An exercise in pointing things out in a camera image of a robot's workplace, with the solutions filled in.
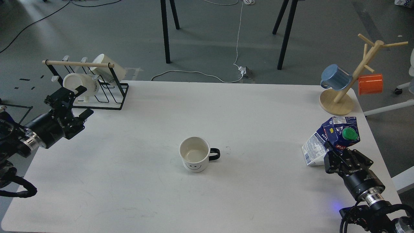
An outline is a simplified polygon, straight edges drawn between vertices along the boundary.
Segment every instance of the caster wheel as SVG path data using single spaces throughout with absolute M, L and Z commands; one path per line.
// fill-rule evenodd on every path
M 400 94 L 402 94 L 402 89 L 398 89 L 398 88 L 396 88 L 396 89 L 394 90 L 394 94 L 396 94 L 396 95 L 400 95 Z

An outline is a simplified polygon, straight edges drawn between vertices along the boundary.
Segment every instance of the wooden peg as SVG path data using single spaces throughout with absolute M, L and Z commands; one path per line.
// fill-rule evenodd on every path
M 362 34 L 358 34 L 358 37 L 361 38 L 363 41 L 365 41 L 367 44 L 371 45 L 372 47 L 374 47 L 374 42 L 368 40 L 368 38 L 366 38 L 365 36 L 363 36 Z
M 87 67 L 110 67 L 114 68 L 115 64 L 110 63 L 88 63 L 88 62 L 73 62 L 73 61 L 42 61 L 45 65 L 60 65 L 60 66 L 87 66 Z
M 393 43 L 393 44 L 384 44 L 384 48 L 393 47 L 393 46 L 400 46 L 400 45 L 406 45 L 408 44 L 408 41 L 406 42 L 399 42 L 399 43 Z
M 367 51 L 368 51 L 368 44 L 364 44 L 364 46 L 363 46 L 363 56 L 362 56 L 362 59 L 365 58 L 365 55 L 366 55 L 366 52 Z
M 374 72 L 373 68 L 371 68 L 371 67 L 369 67 L 369 66 L 367 66 L 367 65 L 364 65 L 364 67 L 365 67 L 365 69 L 369 70 L 371 73 L 373 73 L 373 72 Z

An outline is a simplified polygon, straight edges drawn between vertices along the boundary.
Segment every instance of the table surface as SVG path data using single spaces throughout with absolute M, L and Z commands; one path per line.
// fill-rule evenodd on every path
M 121 111 L 96 110 L 73 139 L 38 150 L 25 175 L 38 193 L 13 199 L 5 231 L 337 232 L 339 209 L 355 204 L 338 175 L 306 166 L 301 151 L 332 117 L 320 86 L 127 82 Z M 348 94 L 361 137 L 351 148 L 374 161 L 384 198 L 401 203 Z M 178 153 L 190 136 L 221 150 L 200 173 Z

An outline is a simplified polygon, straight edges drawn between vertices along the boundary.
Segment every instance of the white cup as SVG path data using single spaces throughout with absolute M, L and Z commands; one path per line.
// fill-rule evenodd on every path
M 118 65 L 115 61 L 110 59 L 105 54 L 100 54 L 99 56 L 97 56 L 92 63 L 102 63 L 102 64 L 111 63 L 111 64 L 114 64 L 115 67 L 113 68 L 113 71 L 115 72 L 116 77 L 118 78 L 118 81 L 123 80 L 125 78 L 126 73 L 127 73 L 127 71 L 124 68 L 122 68 L 120 65 Z M 112 76 L 112 73 L 111 73 L 111 71 L 109 70 L 108 67 L 91 67 L 91 71 L 94 74 L 102 76 L 102 79 L 105 82 L 111 84 L 112 86 L 116 86 L 115 79 Z
M 71 73 L 63 79 L 63 87 L 75 93 L 77 93 L 75 89 L 79 86 L 84 86 L 87 89 L 79 97 L 94 96 L 99 91 L 99 84 L 92 79 L 92 75 Z
M 210 148 L 208 142 L 199 137 L 185 139 L 180 145 L 180 156 L 184 167 L 191 172 L 201 172 L 209 161 L 220 158 L 220 150 Z

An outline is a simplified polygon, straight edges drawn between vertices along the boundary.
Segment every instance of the white cable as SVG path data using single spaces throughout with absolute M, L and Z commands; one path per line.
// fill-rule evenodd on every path
M 238 32 L 237 32 L 237 42 L 236 42 L 236 60 L 234 61 L 234 63 L 233 63 L 233 65 L 235 65 L 235 66 L 237 66 L 237 68 L 238 68 L 238 65 L 236 65 L 236 62 L 237 62 L 237 58 L 238 58 L 238 36 L 240 35 L 240 26 L 241 26 L 241 13 L 243 12 L 243 4 L 241 5 L 241 10 L 240 10 L 240 23 L 239 23 L 239 25 L 238 25 Z
M 214 3 L 214 2 L 209 2 L 209 3 L 214 4 L 214 5 L 220 5 L 220 6 L 232 6 L 232 5 L 236 5 L 238 3 L 238 0 L 236 0 L 236 3 L 232 3 L 232 4 L 219 4 L 219 3 Z
M 219 3 L 210 2 L 210 1 L 207 1 L 207 0 L 204 0 L 204 1 L 208 2 L 208 3 L 211 3 L 211 4 L 214 4 L 214 5 L 219 5 L 219 6 L 232 6 L 232 5 L 236 5 L 238 3 L 238 0 L 236 0 L 236 2 L 232 3 L 232 4 L 219 4 Z M 243 0 L 243 2 L 246 5 L 253 5 L 253 4 L 256 3 L 255 0 Z
M 237 0 L 237 2 L 236 2 L 236 3 L 234 3 L 234 4 L 227 4 L 227 5 L 226 5 L 226 4 L 218 4 L 218 3 L 214 3 L 214 2 L 209 2 L 209 3 L 215 4 L 215 5 L 221 5 L 221 6 L 231 6 L 231 5 L 236 5 L 236 4 L 238 3 L 238 0 Z M 253 4 L 255 4 L 256 2 L 255 2 L 255 0 L 243 0 L 243 3 L 244 3 L 244 4 L 246 4 L 246 5 L 253 5 Z M 236 42 L 236 60 L 235 60 L 235 61 L 234 61 L 234 63 L 233 63 L 233 65 L 237 66 L 237 68 L 241 68 L 241 67 L 239 67 L 239 66 L 236 64 L 236 62 L 237 62 L 237 59 L 238 59 L 238 41 L 239 41 L 239 36 L 240 36 L 241 16 L 242 16 L 242 13 L 243 13 L 243 5 L 244 5 L 244 4 L 242 4 L 242 5 L 241 5 L 241 9 L 240 9 L 240 23 L 239 23 L 239 25 L 238 25 L 237 42 Z M 214 78 L 216 78 L 216 79 L 220 80 L 220 82 L 222 82 L 222 83 L 235 83 L 235 82 L 240 81 L 240 80 L 243 78 L 243 76 L 241 76 L 241 77 L 240 77 L 238 80 L 236 80 L 236 81 L 226 82 L 226 81 L 223 81 L 222 79 L 220 79 L 220 78 L 219 78 L 219 77 L 217 77 L 217 76 L 214 76 L 214 75 L 208 75 L 208 74 L 205 74 L 205 73 L 200 72 L 200 71 L 169 70 L 169 71 L 166 71 L 166 72 L 164 72 L 164 73 L 161 73 L 161 74 L 159 74 L 159 75 L 156 75 L 156 76 L 152 77 L 152 78 L 151 78 L 151 81 L 154 81 L 154 79 L 155 79 L 156 77 L 159 77 L 159 76 L 164 75 L 164 74 L 169 73 L 169 72 L 199 73 L 199 74 L 202 74 L 202 75 L 205 75 L 205 76 L 214 77 Z
M 255 4 L 256 2 L 255 2 L 255 0 L 243 0 L 243 2 L 244 2 L 244 4 L 246 4 L 246 5 L 253 5 L 253 4 Z
M 208 75 L 208 74 L 205 74 L 205 73 L 200 72 L 200 71 L 169 70 L 169 71 L 166 71 L 166 72 L 164 72 L 164 73 L 162 73 L 162 74 L 159 74 L 159 75 L 156 75 L 156 76 L 152 77 L 152 78 L 151 78 L 151 81 L 154 81 L 154 79 L 155 79 L 156 77 L 161 76 L 161 75 L 163 75 L 163 74 L 166 74 L 166 73 L 168 73 L 168 72 L 199 73 L 199 74 L 202 74 L 202 75 L 205 75 L 205 76 L 214 77 L 214 78 L 216 78 L 216 79 L 220 80 L 222 83 L 235 83 L 235 82 L 240 81 L 240 80 L 243 78 L 243 77 L 240 77 L 240 78 L 239 78 L 238 80 L 236 80 L 236 81 L 225 82 L 225 81 L 221 80 L 221 79 L 220 79 L 219 77 L 217 77 L 217 76 L 214 76 L 214 75 Z

